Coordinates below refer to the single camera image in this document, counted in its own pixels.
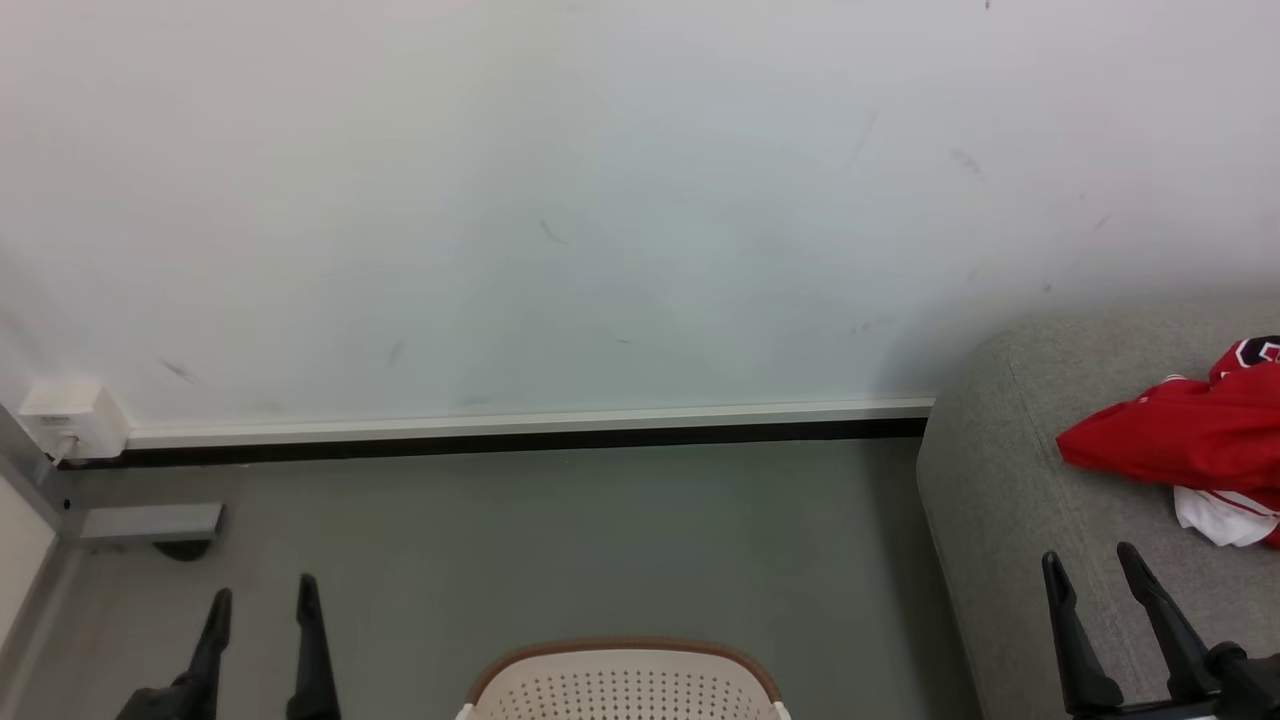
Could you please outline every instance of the chair backrest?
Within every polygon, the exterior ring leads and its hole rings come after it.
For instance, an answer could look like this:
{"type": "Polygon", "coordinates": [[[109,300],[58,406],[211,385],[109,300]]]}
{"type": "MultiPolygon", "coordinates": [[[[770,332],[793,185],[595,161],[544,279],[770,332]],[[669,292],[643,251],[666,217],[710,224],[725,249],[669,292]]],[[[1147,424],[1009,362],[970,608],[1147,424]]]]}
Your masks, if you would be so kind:
{"type": "Polygon", "coordinates": [[[600,638],[517,651],[481,675],[472,720],[778,720],[777,684],[731,648],[600,638]]]}

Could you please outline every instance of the red clothing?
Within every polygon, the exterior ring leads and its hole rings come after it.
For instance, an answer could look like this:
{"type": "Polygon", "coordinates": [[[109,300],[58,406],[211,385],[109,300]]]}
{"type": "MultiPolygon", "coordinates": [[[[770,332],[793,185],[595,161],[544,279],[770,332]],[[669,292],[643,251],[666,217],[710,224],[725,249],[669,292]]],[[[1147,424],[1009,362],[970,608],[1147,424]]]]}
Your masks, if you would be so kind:
{"type": "MultiPolygon", "coordinates": [[[[1235,492],[1280,510],[1277,360],[1280,337],[1236,342],[1208,382],[1170,377],[1059,436],[1062,459],[1142,482],[1235,492]]],[[[1280,546],[1280,528],[1265,542],[1280,546]]]]}

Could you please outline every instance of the gray sofa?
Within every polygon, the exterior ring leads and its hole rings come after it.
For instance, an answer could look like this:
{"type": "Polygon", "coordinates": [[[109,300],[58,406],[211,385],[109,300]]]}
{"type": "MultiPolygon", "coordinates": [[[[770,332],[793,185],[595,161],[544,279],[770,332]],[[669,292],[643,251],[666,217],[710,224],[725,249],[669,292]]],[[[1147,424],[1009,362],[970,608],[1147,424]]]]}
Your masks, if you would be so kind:
{"type": "Polygon", "coordinates": [[[1280,652],[1280,551],[1215,547],[1167,488],[1064,465],[1055,438],[1171,373],[1204,378],[1243,337],[1280,334],[1280,296],[1052,318],[984,343],[938,398],[920,496],[987,720],[1060,720],[1041,555],[1056,550],[1098,659],[1126,702],[1167,671],[1115,546],[1133,542],[1210,646],[1280,652]]]}

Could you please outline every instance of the brown chair trim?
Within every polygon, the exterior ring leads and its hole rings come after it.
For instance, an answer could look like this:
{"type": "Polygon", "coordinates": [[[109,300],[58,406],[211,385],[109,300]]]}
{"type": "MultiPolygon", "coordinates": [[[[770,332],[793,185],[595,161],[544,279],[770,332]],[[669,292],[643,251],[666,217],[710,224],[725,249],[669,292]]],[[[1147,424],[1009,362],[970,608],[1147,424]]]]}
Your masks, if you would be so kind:
{"type": "Polygon", "coordinates": [[[769,696],[769,702],[778,702],[782,700],[782,693],[778,691],[778,684],[773,682],[769,676],[768,670],[763,665],[755,661],[754,657],[745,652],[736,651],[731,647],[724,647],[721,644],[703,643],[698,641],[685,641],[680,638],[645,638],[645,637],[617,637],[617,638],[582,638],[577,641],[561,641],[552,643],[534,644],[529,647],[522,647],[515,652],[509,652],[500,660],[485,669],[480,674],[480,679],[471,685],[471,692],[467,693],[467,702],[476,705],[480,702],[480,696],[484,694],[485,688],[489,683],[498,676],[507,667],[520,662],[521,660],[529,660],[530,657],[540,657],[543,655],[562,655],[566,652],[584,652],[590,650],[668,650],[677,652],[700,652],[703,655],[714,655],[718,657],[724,657],[737,662],[742,667],[746,667],[751,675],[760,683],[764,688],[764,694],[769,696]]]}

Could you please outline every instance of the gray metal frame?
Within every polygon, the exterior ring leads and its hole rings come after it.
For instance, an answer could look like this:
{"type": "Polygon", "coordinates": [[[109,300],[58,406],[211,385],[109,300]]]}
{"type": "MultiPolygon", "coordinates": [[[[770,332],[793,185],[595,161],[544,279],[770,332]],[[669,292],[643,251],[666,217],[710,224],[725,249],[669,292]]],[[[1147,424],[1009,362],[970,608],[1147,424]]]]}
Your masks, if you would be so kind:
{"type": "Polygon", "coordinates": [[[60,542],[204,541],[218,536],[220,502],[84,507],[69,474],[52,466],[8,410],[0,409],[0,478],[58,533],[60,542]]]}

